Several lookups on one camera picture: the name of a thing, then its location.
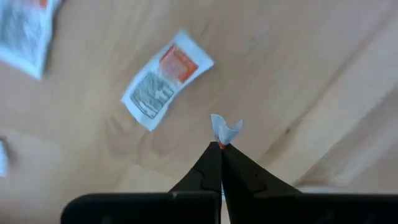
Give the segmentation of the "white red-print packet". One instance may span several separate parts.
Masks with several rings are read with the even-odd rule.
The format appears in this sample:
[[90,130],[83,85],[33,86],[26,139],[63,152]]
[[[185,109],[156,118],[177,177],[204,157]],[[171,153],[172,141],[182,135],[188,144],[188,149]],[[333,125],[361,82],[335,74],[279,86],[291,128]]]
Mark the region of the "white red-print packet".
[[40,80],[63,0],[0,0],[0,60]]
[[214,64],[181,29],[135,75],[121,102],[143,127],[153,131],[178,93]]
[[0,139],[0,177],[7,176],[8,170],[8,156],[6,152],[6,145]]
[[242,130],[243,120],[229,126],[224,118],[218,114],[211,114],[211,126],[214,137],[220,149],[224,149]]

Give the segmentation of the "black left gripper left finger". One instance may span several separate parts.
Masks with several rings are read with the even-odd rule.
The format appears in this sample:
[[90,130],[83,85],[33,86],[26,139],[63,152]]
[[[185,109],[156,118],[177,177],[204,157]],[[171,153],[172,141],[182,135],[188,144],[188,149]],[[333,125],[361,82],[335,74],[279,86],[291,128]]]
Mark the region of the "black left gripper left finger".
[[168,192],[98,193],[73,199],[61,224],[220,224],[221,149],[209,143]]

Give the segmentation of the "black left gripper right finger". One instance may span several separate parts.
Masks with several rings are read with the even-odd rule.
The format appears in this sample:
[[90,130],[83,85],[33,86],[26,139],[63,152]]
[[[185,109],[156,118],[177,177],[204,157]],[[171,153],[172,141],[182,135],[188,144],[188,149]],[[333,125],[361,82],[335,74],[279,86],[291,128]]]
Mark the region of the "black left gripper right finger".
[[304,193],[231,144],[222,184],[231,224],[398,224],[398,195]]

